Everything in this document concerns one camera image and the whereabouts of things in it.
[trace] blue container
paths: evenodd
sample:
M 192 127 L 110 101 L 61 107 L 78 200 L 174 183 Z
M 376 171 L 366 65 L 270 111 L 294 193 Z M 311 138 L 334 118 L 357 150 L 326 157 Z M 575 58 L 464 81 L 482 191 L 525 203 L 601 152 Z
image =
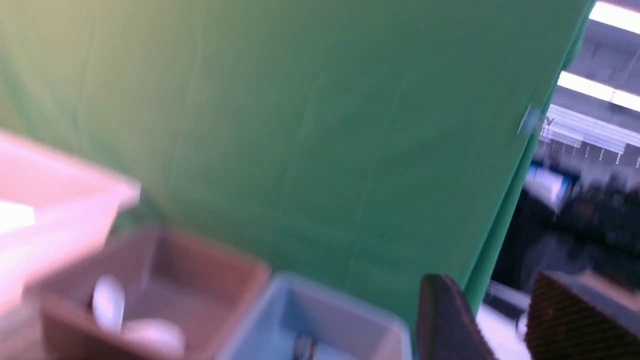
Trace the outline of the blue container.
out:
M 216 360 L 292 360 L 296 347 L 302 354 L 314 351 L 315 360 L 412 358 L 409 330 L 397 316 L 300 276 L 280 273 Z

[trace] green backdrop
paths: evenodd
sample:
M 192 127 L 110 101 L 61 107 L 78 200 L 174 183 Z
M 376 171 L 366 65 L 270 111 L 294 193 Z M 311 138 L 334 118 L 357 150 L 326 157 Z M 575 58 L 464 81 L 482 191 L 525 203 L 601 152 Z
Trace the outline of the green backdrop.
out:
M 0 125 L 413 325 L 427 272 L 478 306 L 591 5 L 1 0 Z

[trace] ceiling light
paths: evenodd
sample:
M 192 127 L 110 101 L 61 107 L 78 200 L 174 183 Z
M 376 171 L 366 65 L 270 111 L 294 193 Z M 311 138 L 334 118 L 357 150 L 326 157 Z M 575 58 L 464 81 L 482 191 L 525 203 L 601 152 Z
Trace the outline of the ceiling light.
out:
M 614 88 L 565 71 L 560 73 L 558 85 L 604 101 L 611 101 L 614 92 Z
M 597 2 L 589 19 L 640 34 L 640 13 L 611 4 Z
M 640 111 L 640 97 L 628 92 L 611 88 L 607 85 L 581 78 L 569 72 L 562 71 L 558 79 L 558 86 L 593 96 L 597 99 L 609 101 L 616 105 Z
M 0 200 L 0 233 L 35 224 L 32 207 Z

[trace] brown box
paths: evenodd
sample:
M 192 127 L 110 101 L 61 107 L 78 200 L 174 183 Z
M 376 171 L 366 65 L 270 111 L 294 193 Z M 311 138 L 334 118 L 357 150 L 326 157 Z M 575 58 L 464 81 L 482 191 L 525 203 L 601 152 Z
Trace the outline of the brown box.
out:
M 587 282 L 596 278 L 589 277 L 537 276 L 525 335 L 532 359 L 639 358 L 640 314 L 602 292 L 602 284 L 592 287 Z
M 89 307 L 102 275 L 124 287 L 125 322 L 162 318 L 184 331 L 185 359 L 213 359 L 270 276 L 266 264 L 184 230 L 146 227 L 110 241 L 25 292 L 40 302 L 45 344 L 65 359 L 164 359 L 98 328 Z

